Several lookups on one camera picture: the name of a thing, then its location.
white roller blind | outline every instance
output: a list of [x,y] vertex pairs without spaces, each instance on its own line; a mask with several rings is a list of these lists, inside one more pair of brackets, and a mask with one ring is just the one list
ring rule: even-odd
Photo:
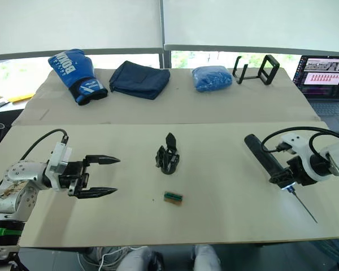
[[159,1],[0,0],[0,55],[71,48],[161,51]]
[[166,50],[339,52],[339,0],[164,0]]

blue boxing glove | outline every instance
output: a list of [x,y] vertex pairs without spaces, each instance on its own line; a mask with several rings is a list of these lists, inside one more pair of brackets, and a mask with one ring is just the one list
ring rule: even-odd
[[49,58],[48,62],[80,106],[90,100],[107,97],[108,90],[94,77],[92,61],[82,50],[61,52]]

black cable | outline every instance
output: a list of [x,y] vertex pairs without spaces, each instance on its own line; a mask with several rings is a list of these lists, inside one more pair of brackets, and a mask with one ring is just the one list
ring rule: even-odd
[[327,129],[323,129],[323,128],[318,128],[318,127],[310,127],[310,126],[299,126],[299,127],[290,127],[290,128],[286,128],[286,129],[282,129],[282,130],[279,130],[277,132],[274,132],[270,135],[268,135],[264,140],[262,140],[261,142],[261,150],[264,151],[264,152],[276,152],[276,151],[279,151],[279,150],[265,150],[264,149],[264,145],[265,143],[273,138],[274,136],[277,136],[278,134],[282,134],[282,133],[286,133],[286,132],[291,132],[291,131],[297,131],[297,130],[306,130],[306,131],[315,131],[315,132],[319,132],[319,133],[316,133],[314,134],[311,139],[312,140],[309,140],[309,147],[310,147],[310,150],[318,157],[322,158],[323,157],[315,150],[314,148],[314,145],[313,145],[313,141],[316,137],[318,136],[323,136],[323,135],[329,135],[329,136],[334,136],[336,138],[339,138],[339,133],[336,133],[336,132],[333,132],[331,130],[327,130]]
[[33,145],[31,145],[31,147],[24,153],[24,155],[20,158],[20,160],[24,160],[28,154],[35,148],[36,145],[38,145],[39,142],[41,142],[44,138],[50,136],[51,134],[54,134],[56,132],[62,132],[64,134],[63,138],[62,138],[62,143],[66,144],[68,142],[68,134],[65,130],[63,129],[54,129],[50,132],[47,132],[45,135],[43,135],[41,138],[39,138],[38,140],[36,140]]

white pants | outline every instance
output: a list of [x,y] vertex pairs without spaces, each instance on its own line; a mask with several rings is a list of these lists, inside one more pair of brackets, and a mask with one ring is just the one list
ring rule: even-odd
[[[147,271],[152,250],[144,247],[131,251],[122,260],[117,271]],[[221,271],[220,260],[213,247],[199,244],[195,246],[194,271]]]

blue plastic bag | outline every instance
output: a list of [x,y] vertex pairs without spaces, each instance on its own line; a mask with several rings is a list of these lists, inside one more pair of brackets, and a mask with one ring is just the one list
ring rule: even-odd
[[198,67],[192,71],[193,84],[199,92],[227,88],[232,84],[232,77],[223,66]]

